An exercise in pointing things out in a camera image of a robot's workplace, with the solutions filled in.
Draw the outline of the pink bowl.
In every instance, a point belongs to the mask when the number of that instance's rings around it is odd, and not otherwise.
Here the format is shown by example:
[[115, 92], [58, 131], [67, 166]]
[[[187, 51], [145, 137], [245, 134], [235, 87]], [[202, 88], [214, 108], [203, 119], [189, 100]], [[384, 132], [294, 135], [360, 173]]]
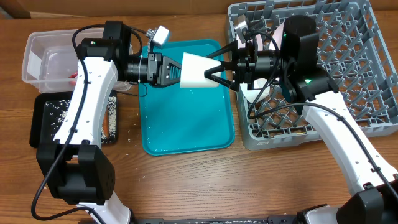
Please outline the pink bowl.
[[257, 60], [258, 53], [263, 51], [264, 44], [261, 34], [257, 34], [254, 37], [244, 37], [242, 34], [238, 34], [236, 40], [238, 50], [245, 50], [254, 60]]

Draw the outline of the pink plate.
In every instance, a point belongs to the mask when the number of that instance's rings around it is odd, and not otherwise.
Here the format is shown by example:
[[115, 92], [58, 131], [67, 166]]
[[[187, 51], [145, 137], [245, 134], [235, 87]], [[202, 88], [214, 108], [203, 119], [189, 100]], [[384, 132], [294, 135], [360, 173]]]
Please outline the pink plate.
[[[274, 31], [272, 38], [275, 40], [276, 42], [276, 46], [278, 47], [278, 49], [281, 48], [281, 43], [282, 43], [282, 38], [283, 38], [283, 30], [284, 30], [284, 23], [281, 23], [278, 28], [276, 28], [276, 30]], [[273, 42], [270, 42], [269, 44], [269, 50], [275, 51], [276, 47], [273, 44]]]

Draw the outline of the white rice pile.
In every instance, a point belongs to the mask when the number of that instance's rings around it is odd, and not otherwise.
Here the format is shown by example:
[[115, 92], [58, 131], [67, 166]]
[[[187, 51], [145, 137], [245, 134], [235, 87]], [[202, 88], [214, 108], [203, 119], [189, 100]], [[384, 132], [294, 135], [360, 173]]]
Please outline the white rice pile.
[[[69, 104], [70, 100], [52, 100], [44, 103], [39, 142], [51, 141], [53, 139], [55, 133], [60, 129], [60, 126], [66, 117]], [[117, 140], [117, 105], [117, 97], [110, 96], [107, 104], [109, 112], [109, 138], [105, 138], [103, 128], [101, 128], [102, 144], [112, 144]]]

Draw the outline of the orange carrot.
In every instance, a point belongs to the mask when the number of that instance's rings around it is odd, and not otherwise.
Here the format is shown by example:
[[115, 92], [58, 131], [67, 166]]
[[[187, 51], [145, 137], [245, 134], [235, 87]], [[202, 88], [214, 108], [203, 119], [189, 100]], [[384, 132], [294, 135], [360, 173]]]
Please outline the orange carrot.
[[108, 109], [105, 110], [104, 120], [103, 120], [103, 132], [106, 139], [109, 138], [109, 112]]

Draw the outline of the white bowl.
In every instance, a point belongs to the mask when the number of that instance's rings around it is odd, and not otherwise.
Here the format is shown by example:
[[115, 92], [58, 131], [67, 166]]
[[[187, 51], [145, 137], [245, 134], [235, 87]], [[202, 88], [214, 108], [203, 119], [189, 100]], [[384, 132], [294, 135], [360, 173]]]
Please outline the white bowl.
[[188, 52], [183, 53], [180, 73], [181, 88], [216, 88], [219, 83], [205, 77], [205, 71], [221, 65], [221, 62]]

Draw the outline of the red snack wrapper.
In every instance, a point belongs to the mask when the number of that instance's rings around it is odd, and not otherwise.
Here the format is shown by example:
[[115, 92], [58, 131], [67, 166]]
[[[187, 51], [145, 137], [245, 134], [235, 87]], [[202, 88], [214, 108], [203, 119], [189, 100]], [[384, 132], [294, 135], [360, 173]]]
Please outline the red snack wrapper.
[[76, 79], [78, 76], [78, 72], [73, 73], [72, 75], [70, 75], [68, 78], [70, 79], [69, 84], [72, 86], [76, 85]]

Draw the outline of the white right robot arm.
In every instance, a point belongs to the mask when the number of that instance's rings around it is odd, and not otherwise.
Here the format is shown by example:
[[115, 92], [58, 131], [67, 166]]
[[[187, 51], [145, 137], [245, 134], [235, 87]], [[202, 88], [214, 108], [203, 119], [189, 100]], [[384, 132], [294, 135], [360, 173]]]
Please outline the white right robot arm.
[[339, 207], [318, 205], [298, 212], [292, 223], [396, 223], [397, 170], [374, 148], [349, 112], [338, 85], [317, 64], [317, 24], [309, 16], [288, 17], [274, 34], [264, 21], [239, 16], [237, 39], [221, 49], [232, 60], [205, 71], [205, 78], [234, 90], [254, 92], [255, 105], [264, 87], [278, 81], [285, 106], [295, 108], [312, 125], [338, 163], [351, 198]]

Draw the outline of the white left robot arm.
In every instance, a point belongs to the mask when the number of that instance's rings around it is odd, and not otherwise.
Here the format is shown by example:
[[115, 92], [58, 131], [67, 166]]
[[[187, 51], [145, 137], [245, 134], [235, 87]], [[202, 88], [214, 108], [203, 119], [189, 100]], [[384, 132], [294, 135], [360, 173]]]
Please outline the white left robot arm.
[[181, 65], [153, 50], [170, 37], [163, 26], [147, 30], [147, 52], [134, 54], [131, 38], [139, 37], [140, 29], [121, 21], [101, 27], [100, 38], [85, 37], [73, 44], [78, 77], [59, 130], [38, 146], [36, 159], [44, 176], [40, 188], [71, 205], [71, 212], [85, 211], [97, 223], [133, 223], [132, 210], [114, 190], [114, 166], [101, 148], [108, 99], [119, 81], [155, 88], [174, 85], [180, 81]]

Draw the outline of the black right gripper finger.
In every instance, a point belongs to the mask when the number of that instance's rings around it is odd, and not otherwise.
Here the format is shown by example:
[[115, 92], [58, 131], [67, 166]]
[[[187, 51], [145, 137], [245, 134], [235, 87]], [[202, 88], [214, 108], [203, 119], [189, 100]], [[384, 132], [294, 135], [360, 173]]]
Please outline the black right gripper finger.
[[215, 75], [215, 73], [218, 72], [223, 72], [223, 71], [232, 71], [232, 72], [237, 72], [238, 71], [238, 66], [234, 62], [225, 62], [225, 61], [220, 61], [220, 65], [217, 65], [213, 68], [209, 68], [208, 70], [204, 71], [204, 76], [205, 78], [217, 82], [219, 84], [222, 84], [223, 86], [233, 90], [233, 91], [238, 91], [239, 90], [239, 83], [235, 80], [236, 75], [233, 75], [232, 80], [227, 80], [221, 77], [218, 77]]
[[220, 48], [219, 50], [216, 50], [215, 52], [212, 52], [208, 54], [206, 57], [207, 58], [215, 58], [219, 55], [223, 55], [225, 53], [230, 53], [230, 59], [238, 59], [239, 58], [239, 52], [238, 52], [238, 43], [237, 42], [231, 42], [228, 45], [225, 45], [224, 47]]

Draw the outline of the small white cup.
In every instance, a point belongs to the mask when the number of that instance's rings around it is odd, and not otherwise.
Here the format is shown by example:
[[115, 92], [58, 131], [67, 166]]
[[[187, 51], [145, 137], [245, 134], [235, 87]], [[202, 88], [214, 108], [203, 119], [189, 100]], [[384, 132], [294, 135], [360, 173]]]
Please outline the small white cup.
[[[240, 84], [240, 89], [242, 91], [243, 96], [247, 99], [249, 103], [253, 103], [253, 101], [256, 99], [260, 91], [262, 90], [262, 87], [266, 84], [267, 79], [265, 78], [259, 78], [254, 81], [254, 89], [253, 90], [248, 90], [248, 84], [247, 83], [242, 83]], [[267, 97], [270, 93], [270, 87], [268, 86], [260, 95], [258, 101], [263, 100], [265, 97]]]

